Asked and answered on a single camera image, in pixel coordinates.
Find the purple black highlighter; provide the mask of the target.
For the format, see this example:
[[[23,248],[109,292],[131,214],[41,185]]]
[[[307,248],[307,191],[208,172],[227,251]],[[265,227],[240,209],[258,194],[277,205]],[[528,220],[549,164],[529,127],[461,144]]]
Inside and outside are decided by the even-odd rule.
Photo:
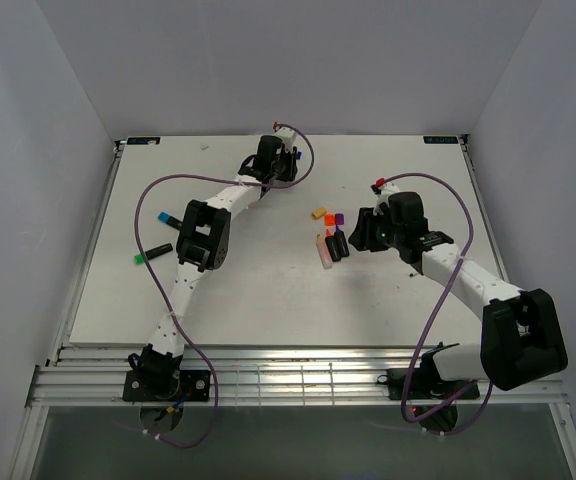
[[[334,237],[335,237],[338,249],[339,249],[340,256],[342,258],[347,258],[350,255],[349,247],[348,247],[345,233],[343,232],[343,230],[339,226],[335,227]]]

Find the orange black highlighter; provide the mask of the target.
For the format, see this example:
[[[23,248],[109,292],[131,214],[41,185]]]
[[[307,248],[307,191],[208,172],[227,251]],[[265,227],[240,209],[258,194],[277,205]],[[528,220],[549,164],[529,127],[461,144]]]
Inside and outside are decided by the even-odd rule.
[[[341,260],[341,253],[339,250],[337,239],[329,229],[326,230],[325,244],[327,246],[332,261],[339,262]]]

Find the pale orange yellow highlighter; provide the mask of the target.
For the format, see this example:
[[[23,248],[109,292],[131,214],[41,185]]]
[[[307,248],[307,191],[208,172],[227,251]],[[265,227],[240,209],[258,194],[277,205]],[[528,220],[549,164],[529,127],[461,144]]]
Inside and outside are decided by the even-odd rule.
[[[316,247],[320,261],[322,263],[322,267],[324,269],[331,269],[333,265],[333,260],[330,256],[330,252],[325,242],[325,238],[320,234],[318,234],[316,238]]]

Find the pale orange highlighter cap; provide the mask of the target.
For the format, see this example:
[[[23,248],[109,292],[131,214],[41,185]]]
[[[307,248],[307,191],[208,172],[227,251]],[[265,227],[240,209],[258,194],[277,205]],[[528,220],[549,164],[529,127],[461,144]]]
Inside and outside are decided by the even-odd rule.
[[[327,214],[327,209],[325,207],[319,207],[311,213],[311,218],[313,220],[317,220],[317,219],[324,217],[326,214]]]

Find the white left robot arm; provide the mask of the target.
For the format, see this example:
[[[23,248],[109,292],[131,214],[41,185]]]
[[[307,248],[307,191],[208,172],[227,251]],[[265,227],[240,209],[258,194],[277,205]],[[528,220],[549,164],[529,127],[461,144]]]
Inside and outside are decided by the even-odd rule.
[[[231,222],[238,214],[257,202],[271,189],[287,189],[304,177],[298,177],[300,152],[295,145],[299,133],[287,124],[274,127],[274,132],[260,138],[257,151],[239,167],[232,180],[201,175],[173,174],[152,182],[192,179],[222,184],[224,189],[207,200],[190,201],[181,220],[176,253],[178,259],[174,285],[166,291],[149,260],[146,268],[162,294],[166,312],[155,332],[139,354],[128,357],[138,381],[158,399],[173,397],[180,387],[178,369],[184,347],[194,343],[183,331],[182,322],[190,300],[202,277],[220,268],[227,256]]]

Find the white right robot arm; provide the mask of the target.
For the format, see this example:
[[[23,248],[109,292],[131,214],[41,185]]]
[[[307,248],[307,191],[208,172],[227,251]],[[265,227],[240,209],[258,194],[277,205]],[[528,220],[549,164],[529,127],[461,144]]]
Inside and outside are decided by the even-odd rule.
[[[542,289],[522,290],[466,258],[450,236],[429,228],[418,194],[398,192],[361,208],[349,242],[358,251],[396,250],[480,321],[477,343],[439,345],[422,355],[411,378],[426,394],[442,397],[456,381],[475,380],[509,391],[567,368],[553,298]]]

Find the blue black highlighter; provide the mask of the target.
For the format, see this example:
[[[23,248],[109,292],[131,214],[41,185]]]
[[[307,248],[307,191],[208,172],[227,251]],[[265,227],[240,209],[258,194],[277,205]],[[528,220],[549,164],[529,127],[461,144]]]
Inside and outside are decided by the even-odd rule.
[[[180,230],[182,228],[182,222],[166,212],[160,212],[158,215],[158,220],[176,230]]]

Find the green black highlighter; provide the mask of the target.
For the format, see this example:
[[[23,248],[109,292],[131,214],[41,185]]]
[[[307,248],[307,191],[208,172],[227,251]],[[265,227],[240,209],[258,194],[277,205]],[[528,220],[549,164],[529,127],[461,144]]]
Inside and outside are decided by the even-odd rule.
[[[159,245],[157,247],[145,250],[143,254],[137,254],[134,256],[133,260],[136,265],[144,264],[146,260],[153,260],[166,255],[173,251],[173,246],[171,243],[166,243]]]

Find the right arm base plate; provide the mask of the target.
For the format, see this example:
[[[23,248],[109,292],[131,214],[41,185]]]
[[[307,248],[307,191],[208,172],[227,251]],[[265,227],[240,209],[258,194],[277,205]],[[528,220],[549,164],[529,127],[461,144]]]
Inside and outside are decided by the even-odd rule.
[[[377,377],[376,384],[387,388],[387,396],[390,400],[400,401],[403,395],[406,374],[407,370],[405,368],[390,368]],[[415,370],[411,377],[407,399],[446,400],[468,385],[469,382],[464,380],[427,380],[418,370]]]

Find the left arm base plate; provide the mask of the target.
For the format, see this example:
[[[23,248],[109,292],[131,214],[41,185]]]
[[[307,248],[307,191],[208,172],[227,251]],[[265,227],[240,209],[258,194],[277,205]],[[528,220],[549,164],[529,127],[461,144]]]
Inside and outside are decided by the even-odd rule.
[[[150,378],[129,371],[125,377],[124,402],[206,402],[210,399],[211,374],[208,370],[177,370],[167,379]]]

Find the aluminium table frame rail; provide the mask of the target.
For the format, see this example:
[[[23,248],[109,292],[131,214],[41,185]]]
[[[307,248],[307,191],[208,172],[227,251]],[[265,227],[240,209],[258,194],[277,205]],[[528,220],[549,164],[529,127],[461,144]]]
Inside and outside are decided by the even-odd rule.
[[[27,405],[121,405],[131,348],[65,347],[35,370]],[[186,350],[185,370],[213,366],[222,407],[382,406],[381,375],[405,368],[409,348],[207,347]]]

